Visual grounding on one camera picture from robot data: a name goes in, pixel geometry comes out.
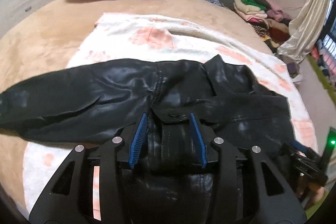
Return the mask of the person's right hand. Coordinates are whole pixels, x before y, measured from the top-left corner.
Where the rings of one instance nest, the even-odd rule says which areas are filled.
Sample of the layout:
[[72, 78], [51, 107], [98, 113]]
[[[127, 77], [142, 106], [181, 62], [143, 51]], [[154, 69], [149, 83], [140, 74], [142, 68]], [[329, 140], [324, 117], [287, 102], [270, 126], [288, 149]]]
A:
[[319, 184], [310, 182], [306, 176], [300, 176], [295, 194], [301, 202], [305, 201], [304, 208], [307, 210], [322, 200], [325, 188]]

